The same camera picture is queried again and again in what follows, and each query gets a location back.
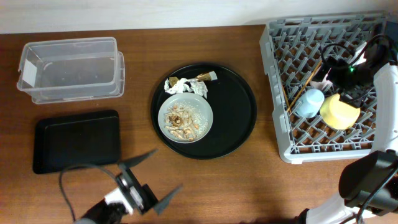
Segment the gray plastic crate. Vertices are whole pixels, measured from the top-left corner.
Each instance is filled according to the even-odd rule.
[[[333,42],[355,49],[368,40],[375,25],[384,22],[385,14],[321,16],[278,19],[267,24],[260,46],[264,71],[268,74],[274,103],[275,132],[283,161],[301,164],[310,161],[354,159],[369,154],[376,128],[376,91],[365,100],[355,125],[340,131],[324,123],[317,115],[305,119],[295,113],[298,103],[287,112],[282,88],[289,103],[303,87],[320,58],[320,47]],[[330,47],[327,55],[349,60],[343,49]],[[324,91],[328,97],[338,90]]]

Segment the crumpled white paper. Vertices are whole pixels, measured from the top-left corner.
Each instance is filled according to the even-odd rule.
[[[176,93],[183,93],[185,91],[193,91],[194,94],[204,96],[205,98],[207,98],[208,91],[204,82],[198,82],[194,79],[187,80],[186,78],[181,78],[173,87],[170,87],[169,79],[166,79],[166,81],[164,82],[164,90],[166,93],[169,93],[171,95]]]

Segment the black round tray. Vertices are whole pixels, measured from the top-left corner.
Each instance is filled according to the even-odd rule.
[[[213,159],[233,152],[250,136],[257,119],[256,99],[250,86],[236,72],[213,63],[188,65],[171,73],[169,77],[195,78],[215,71],[218,79],[206,82],[207,102],[213,110],[213,125],[209,133],[197,142],[173,142],[159,129],[157,116],[163,102],[171,95],[164,91],[164,81],[157,87],[150,116],[156,133],[175,152],[193,159]]]

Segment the chopstick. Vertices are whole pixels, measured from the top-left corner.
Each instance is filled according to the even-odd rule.
[[[322,64],[322,60],[320,60],[318,62],[318,65],[315,67],[315,69],[312,71],[310,77],[307,79],[307,81],[305,82],[303,88],[301,88],[301,90],[299,91],[299,93],[297,94],[297,96],[294,98],[293,102],[290,104],[290,106],[287,108],[287,111],[290,111],[294,105],[294,103],[297,101],[297,99],[299,98],[299,96],[301,95],[301,93],[304,91],[305,87],[308,85],[308,83],[311,81],[311,79],[313,78],[313,76],[316,74],[318,68],[321,66]]]

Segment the wooden table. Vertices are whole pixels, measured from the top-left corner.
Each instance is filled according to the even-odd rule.
[[[161,215],[135,213],[126,223],[239,223],[291,218],[338,191],[343,168],[352,161],[284,163],[277,152],[272,98],[264,75],[259,39],[264,26],[200,29],[112,30],[0,35],[0,223],[70,223],[58,189],[58,174],[35,175],[35,123],[51,116],[114,109],[119,112],[122,157],[160,149],[134,168],[158,197],[183,190]],[[115,37],[126,61],[121,98],[35,105],[16,82],[21,51],[28,42],[82,37]],[[257,123],[250,138],[221,159],[197,161],[167,148],[150,121],[150,101],[162,77],[182,65],[215,62],[237,71],[257,100]],[[116,166],[107,166],[117,173]],[[65,188],[80,217],[115,188],[97,170],[65,175]],[[386,215],[367,223],[398,223]]]

